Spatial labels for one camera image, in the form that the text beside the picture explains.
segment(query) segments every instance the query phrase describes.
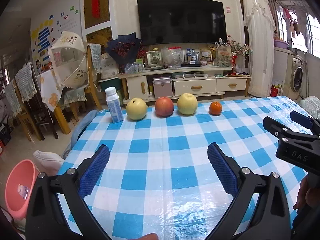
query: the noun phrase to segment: white bottle cap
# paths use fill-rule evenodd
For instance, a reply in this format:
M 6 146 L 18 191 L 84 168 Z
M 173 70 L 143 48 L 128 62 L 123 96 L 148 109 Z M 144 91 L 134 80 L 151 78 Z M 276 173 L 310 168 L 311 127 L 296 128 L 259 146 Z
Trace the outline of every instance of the white bottle cap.
M 117 93 L 115 87 L 106 88 L 105 92 L 106 92 L 107 97 L 111 97 Z

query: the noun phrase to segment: drawer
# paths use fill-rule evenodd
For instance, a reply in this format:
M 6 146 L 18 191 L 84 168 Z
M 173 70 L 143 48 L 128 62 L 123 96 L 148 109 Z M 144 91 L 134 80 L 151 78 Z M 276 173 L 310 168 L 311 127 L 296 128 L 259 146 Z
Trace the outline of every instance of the drawer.
M 174 82 L 175 96 L 183 93 L 209 94 L 216 92 L 216 79 L 186 80 Z
M 146 76 L 127 78 L 129 99 L 149 98 L 148 82 Z
M 246 78 L 218 78 L 217 92 L 245 90 Z

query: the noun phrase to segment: white plastic bottle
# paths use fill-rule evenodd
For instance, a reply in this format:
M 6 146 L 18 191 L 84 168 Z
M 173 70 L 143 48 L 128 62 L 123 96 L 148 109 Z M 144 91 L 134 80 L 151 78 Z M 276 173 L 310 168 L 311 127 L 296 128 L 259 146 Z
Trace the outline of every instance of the white plastic bottle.
M 117 94 L 115 87 L 109 87 L 105 90 L 107 96 L 107 104 L 111 114 L 112 121 L 122 122 L 123 121 L 123 114 L 120 106 L 119 96 Z

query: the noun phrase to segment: textured blue pad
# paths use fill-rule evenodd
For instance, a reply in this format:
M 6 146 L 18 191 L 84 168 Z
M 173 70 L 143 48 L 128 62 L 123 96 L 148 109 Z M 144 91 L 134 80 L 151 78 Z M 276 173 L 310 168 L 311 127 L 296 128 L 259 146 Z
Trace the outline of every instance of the textured blue pad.
M 100 152 L 80 179 L 79 195 L 81 198 L 92 193 L 94 186 L 109 161 L 109 158 L 109 148 L 107 146 L 100 148 Z
M 312 121 L 309 117 L 300 114 L 296 111 L 292 111 L 290 113 L 290 119 L 300 125 L 302 125 L 303 127 L 307 128 L 307 129 L 312 129 Z
M 223 152 L 217 144 L 211 143 L 208 146 L 208 158 L 216 172 L 224 190 L 233 197 L 238 195 L 237 177 L 222 156 Z

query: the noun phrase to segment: television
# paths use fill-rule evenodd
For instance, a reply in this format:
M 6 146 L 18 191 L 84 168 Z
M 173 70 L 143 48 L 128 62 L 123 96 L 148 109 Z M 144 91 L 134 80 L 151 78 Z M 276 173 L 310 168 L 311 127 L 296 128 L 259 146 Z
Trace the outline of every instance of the television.
M 138 0 L 143 45 L 227 40 L 222 2 Z

